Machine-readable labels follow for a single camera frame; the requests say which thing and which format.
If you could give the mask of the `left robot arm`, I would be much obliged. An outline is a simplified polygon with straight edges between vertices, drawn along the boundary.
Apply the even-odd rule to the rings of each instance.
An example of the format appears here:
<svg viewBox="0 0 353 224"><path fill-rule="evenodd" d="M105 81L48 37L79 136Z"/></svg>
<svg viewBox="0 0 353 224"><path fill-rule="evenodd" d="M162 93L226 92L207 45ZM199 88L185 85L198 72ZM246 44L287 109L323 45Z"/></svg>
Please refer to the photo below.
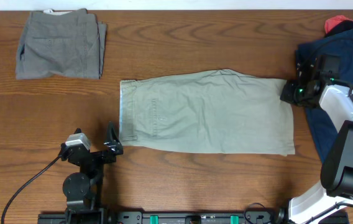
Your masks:
<svg viewBox="0 0 353 224"><path fill-rule="evenodd" d="M111 218L101 206L104 166L116 162L124 153L112 122L108 123L105 150L90 151L91 142L78 128L61 144L60 159L80 168L63 182L66 197L65 223L109 223Z"/></svg>

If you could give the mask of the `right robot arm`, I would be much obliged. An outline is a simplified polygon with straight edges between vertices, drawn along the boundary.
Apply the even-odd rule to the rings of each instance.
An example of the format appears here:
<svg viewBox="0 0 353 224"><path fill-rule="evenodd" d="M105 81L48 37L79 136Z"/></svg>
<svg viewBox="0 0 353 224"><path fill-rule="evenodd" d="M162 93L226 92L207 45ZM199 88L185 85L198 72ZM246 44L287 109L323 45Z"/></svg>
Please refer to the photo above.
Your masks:
<svg viewBox="0 0 353 224"><path fill-rule="evenodd" d="M331 119L337 137L321 168L320 180L282 208L275 223L348 223L343 208L353 208L353 86L339 79L339 59L322 55L307 72L283 87L280 99L319 108Z"/></svg>

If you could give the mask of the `khaki beige shorts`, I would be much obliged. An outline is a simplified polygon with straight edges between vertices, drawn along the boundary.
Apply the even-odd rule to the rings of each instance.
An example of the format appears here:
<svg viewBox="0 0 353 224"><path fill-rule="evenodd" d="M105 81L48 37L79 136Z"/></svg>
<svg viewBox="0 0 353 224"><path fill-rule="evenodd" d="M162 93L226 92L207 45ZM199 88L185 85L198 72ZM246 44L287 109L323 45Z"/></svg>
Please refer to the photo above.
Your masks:
<svg viewBox="0 0 353 224"><path fill-rule="evenodd" d="M120 82L125 146L205 154L295 153L285 81L230 69Z"/></svg>

